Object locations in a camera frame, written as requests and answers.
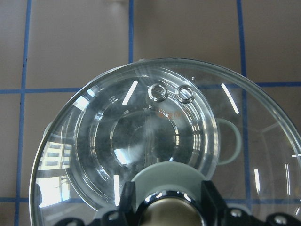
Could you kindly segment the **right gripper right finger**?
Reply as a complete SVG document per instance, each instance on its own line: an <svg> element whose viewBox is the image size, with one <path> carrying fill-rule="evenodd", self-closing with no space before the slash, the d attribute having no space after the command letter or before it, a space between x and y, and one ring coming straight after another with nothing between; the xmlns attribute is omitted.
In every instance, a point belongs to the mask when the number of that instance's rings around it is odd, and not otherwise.
<svg viewBox="0 0 301 226"><path fill-rule="evenodd" d="M228 207L212 181L203 180L200 192L201 216L206 226L299 226L301 221L276 212L261 221L238 207Z"/></svg>

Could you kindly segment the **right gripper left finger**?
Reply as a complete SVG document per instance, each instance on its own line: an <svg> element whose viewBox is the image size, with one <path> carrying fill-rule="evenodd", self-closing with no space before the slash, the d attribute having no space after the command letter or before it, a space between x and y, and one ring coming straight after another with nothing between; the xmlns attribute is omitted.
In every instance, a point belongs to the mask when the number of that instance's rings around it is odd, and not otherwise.
<svg viewBox="0 0 301 226"><path fill-rule="evenodd" d="M94 219L88 226L137 226L138 214L134 212L133 204L136 199L135 182L126 182L119 206Z"/></svg>

